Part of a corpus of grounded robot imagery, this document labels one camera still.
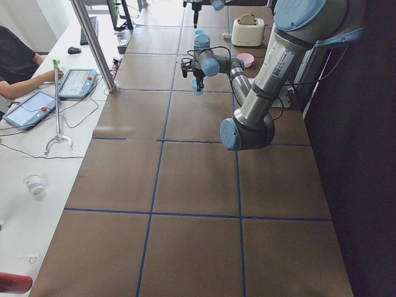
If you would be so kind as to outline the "person forearm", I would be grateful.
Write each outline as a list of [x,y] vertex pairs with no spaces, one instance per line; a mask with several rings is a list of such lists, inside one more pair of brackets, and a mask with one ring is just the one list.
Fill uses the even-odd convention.
[[63,72],[48,71],[40,74],[37,77],[9,84],[6,81],[1,81],[1,96],[8,100],[15,100],[34,90],[45,82],[54,82],[57,75],[63,76]]

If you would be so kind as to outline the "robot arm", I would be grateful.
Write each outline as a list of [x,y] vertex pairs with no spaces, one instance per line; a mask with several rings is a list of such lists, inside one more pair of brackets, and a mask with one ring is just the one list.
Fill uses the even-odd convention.
[[361,38],[365,10],[366,1],[277,1],[264,63],[253,82],[240,59],[214,54],[209,36],[196,35],[192,58],[181,63],[183,76],[192,72],[199,92],[205,77],[224,73],[241,103],[220,125],[222,144],[229,150],[269,145],[275,135],[269,109],[296,63],[313,47],[349,45]]
[[215,11],[219,11],[225,7],[226,1],[222,0],[184,0],[183,7],[186,8],[189,4],[191,5],[191,9],[193,11],[193,26],[197,28],[198,20],[199,20],[199,12],[202,10],[202,6],[212,6]]

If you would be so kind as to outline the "person hand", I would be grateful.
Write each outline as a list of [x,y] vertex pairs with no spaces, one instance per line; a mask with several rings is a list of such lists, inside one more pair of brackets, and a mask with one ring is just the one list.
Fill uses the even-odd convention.
[[52,74],[50,75],[51,81],[55,82],[56,80],[61,80],[64,76],[64,72],[60,69],[53,70]]

